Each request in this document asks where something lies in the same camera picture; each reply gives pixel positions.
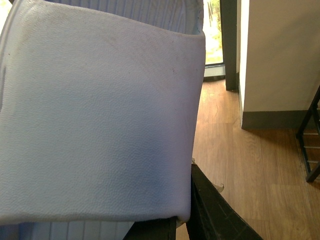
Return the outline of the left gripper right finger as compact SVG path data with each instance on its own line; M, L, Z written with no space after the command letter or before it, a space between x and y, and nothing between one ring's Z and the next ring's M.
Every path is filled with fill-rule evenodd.
M232 209L198 165L191 165L190 240L261 240L262 237Z

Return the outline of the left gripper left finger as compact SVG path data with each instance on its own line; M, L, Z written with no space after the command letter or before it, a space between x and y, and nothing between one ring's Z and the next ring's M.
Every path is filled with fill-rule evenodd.
M175 240L176 217L137 221L123 240Z

